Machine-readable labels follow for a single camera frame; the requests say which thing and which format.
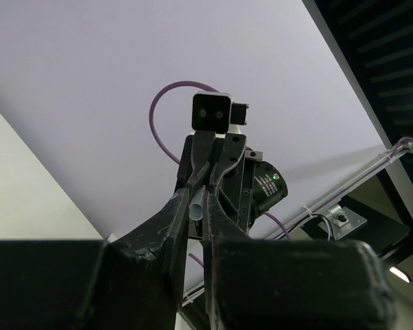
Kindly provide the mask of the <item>clear pen cap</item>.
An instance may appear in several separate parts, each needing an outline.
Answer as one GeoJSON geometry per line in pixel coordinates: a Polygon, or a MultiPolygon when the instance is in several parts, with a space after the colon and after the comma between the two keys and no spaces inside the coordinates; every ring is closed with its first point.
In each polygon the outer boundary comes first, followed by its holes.
{"type": "Polygon", "coordinates": [[[201,186],[193,195],[189,204],[189,218],[192,221],[201,221],[204,216],[204,195],[206,187],[201,186]]]}

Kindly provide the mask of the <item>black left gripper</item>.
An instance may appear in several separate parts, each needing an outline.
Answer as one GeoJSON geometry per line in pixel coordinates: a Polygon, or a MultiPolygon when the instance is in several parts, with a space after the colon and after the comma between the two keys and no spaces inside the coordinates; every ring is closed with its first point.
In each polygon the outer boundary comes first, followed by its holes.
{"type": "Polygon", "coordinates": [[[284,178],[262,153],[246,146],[246,136],[196,131],[186,137],[178,167],[176,189],[201,186],[218,194],[224,213],[243,231],[288,195],[284,178]]]}

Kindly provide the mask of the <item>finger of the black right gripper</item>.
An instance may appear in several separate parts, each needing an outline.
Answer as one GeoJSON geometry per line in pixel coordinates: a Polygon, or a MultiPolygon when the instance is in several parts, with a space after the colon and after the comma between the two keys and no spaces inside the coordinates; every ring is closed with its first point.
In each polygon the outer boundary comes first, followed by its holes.
{"type": "Polygon", "coordinates": [[[212,329],[391,329],[385,271],[361,241],[250,238],[204,198],[204,285],[212,329]]]}
{"type": "Polygon", "coordinates": [[[172,329],[189,190],[122,238],[0,241],[0,329],[172,329]]]}

